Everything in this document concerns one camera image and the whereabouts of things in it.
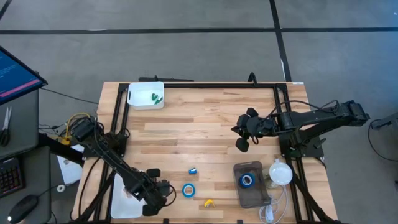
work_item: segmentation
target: computer monitor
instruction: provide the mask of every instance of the computer monitor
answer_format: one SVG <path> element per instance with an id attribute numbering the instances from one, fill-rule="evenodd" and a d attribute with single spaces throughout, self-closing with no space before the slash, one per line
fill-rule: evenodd
<path id="1" fill-rule="evenodd" d="M 46 84 L 37 72 L 0 46 L 0 105 Z"/>

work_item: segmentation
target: wooden table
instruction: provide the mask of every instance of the wooden table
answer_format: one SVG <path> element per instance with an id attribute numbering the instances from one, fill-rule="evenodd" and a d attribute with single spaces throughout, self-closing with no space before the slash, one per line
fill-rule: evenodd
<path id="1" fill-rule="evenodd" d="M 99 121 L 109 131 L 117 95 L 118 82 L 105 82 L 99 101 Z M 303 84 L 287 83 L 290 100 L 308 101 Z M 239 205 L 233 179 L 233 166 L 240 162 L 260 161 L 270 166 L 275 158 L 281 158 L 278 138 L 262 138 L 258 145 L 251 144 L 247 153 L 236 149 L 238 135 L 230 129 L 239 115 L 248 107 L 254 107 L 260 116 L 267 115 L 275 106 L 274 94 L 267 88 L 166 88 L 165 107 L 161 110 L 129 110 L 127 128 L 131 132 L 124 160 L 141 170 L 160 168 L 161 178 L 167 179 L 177 189 L 177 199 L 163 208 L 157 216 L 117 220 L 115 223 L 161 223 L 169 218 L 171 223 L 259 223 L 259 209 L 243 209 Z M 308 111 L 306 105 L 292 103 L 292 110 Z M 87 173 L 95 159 L 88 159 L 83 168 L 72 217 L 78 215 L 78 201 Z M 315 159 L 303 159 L 308 188 L 319 206 L 332 218 L 337 218 L 325 168 Z M 93 169 L 82 199 L 82 210 L 92 201 L 98 191 L 103 161 Z M 198 174 L 189 175 L 196 167 Z M 193 183 L 196 194 L 185 198 L 181 194 L 183 184 Z M 289 192 L 288 209 L 281 223 L 295 223 L 294 208 Z M 298 190 L 302 216 L 306 219 L 305 206 Z M 279 197 L 282 188 L 269 190 Z M 205 208 L 209 198 L 215 208 Z M 108 193 L 103 200 L 101 217 L 105 217 Z M 282 199 L 275 219 L 285 206 Z"/>

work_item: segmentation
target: keyboard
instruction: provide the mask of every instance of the keyboard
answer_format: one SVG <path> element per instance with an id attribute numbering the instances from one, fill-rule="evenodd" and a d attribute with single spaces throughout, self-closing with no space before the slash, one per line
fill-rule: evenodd
<path id="1" fill-rule="evenodd" d="M 0 198 L 25 187 L 18 157 L 0 162 Z"/>

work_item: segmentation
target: gray floor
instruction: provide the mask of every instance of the gray floor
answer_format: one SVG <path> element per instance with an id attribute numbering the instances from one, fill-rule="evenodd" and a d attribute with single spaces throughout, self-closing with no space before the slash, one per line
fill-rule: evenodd
<path id="1" fill-rule="evenodd" d="M 398 2 L 276 0 L 282 28 L 398 26 Z M 13 0 L 0 30 L 272 27 L 260 0 Z M 398 32 L 283 34 L 293 81 L 305 82 L 311 103 L 360 102 L 372 119 L 398 112 Z M 49 89 L 98 101 L 104 81 L 139 77 L 283 81 L 274 33 L 2 35 L 0 45 L 49 81 Z M 40 123 L 60 124 L 95 106 L 40 92 Z M 380 153 L 398 158 L 391 128 L 372 132 Z M 372 152 L 367 127 L 325 135 L 326 164 L 339 219 L 396 223 L 398 163 Z M 62 181 L 53 162 L 53 185 Z M 53 211 L 68 221 L 76 185 L 54 192 Z"/>

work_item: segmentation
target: green object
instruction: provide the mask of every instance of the green object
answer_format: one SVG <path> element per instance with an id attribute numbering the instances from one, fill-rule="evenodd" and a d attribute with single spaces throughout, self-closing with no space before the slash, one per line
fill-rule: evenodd
<path id="1" fill-rule="evenodd" d="M 156 100 L 159 96 L 156 95 L 155 93 L 152 94 L 152 100 Z"/>
<path id="2" fill-rule="evenodd" d="M 158 103 L 160 103 L 160 102 L 162 102 L 162 100 L 163 100 L 163 97 L 160 98 L 160 99 L 158 99 L 158 100 L 156 100 L 155 105 L 158 104 Z"/>

